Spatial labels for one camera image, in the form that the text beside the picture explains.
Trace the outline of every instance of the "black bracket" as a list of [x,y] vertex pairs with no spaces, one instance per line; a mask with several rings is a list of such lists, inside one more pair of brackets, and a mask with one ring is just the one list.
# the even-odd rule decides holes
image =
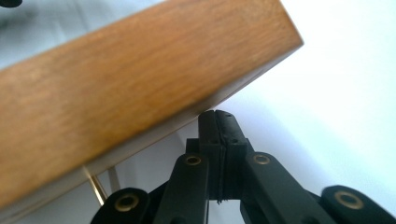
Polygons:
[[206,111],[198,122],[199,138],[187,140],[168,182],[150,194],[113,193],[92,224],[203,224],[209,200],[240,200],[250,224],[396,223],[354,189],[333,186],[321,197],[303,189],[275,157],[253,150],[232,114]]

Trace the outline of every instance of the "wooden block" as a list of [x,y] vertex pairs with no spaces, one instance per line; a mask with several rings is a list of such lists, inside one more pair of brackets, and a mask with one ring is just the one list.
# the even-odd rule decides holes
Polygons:
[[301,45],[277,0],[172,0],[0,71],[0,222],[180,128]]

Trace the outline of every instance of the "wood grain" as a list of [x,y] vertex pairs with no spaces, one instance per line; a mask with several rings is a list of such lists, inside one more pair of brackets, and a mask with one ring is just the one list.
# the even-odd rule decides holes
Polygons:
[[[277,0],[173,0],[4,69],[0,208],[105,170],[301,45]],[[114,149],[127,141],[134,152]]]

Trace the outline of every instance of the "hole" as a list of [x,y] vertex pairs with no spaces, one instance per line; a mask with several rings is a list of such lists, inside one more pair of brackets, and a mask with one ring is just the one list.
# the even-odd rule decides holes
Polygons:
[[350,209],[362,209],[364,204],[361,199],[353,193],[338,190],[334,194],[335,200]]
[[127,193],[119,197],[115,203],[115,208],[119,212],[128,212],[137,207],[139,198],[132,193]]
[[199,163],[201,163],[201,159],[199,157],[190,156],[186,159],[186,163],[188,165],[198,165]]
[[271,161],[268,157],[266,157],[264,155],[254,155],[253,160],[256,163],[261,164],[261,165],[268,164]]
[[319,224],[320,222],[314,217],[303,217],[301,219],[302,224]]

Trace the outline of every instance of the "metal rod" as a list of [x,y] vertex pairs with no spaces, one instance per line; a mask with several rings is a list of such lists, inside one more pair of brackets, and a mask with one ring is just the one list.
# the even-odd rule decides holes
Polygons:
[[96,198],[99,201],[99,204],[102,206],[107,199],[107,194],[106,194],[105,190],[103,189],[103,187],[96,175],[90,175],[90,183],[91,183],[93,192],[95,193]]

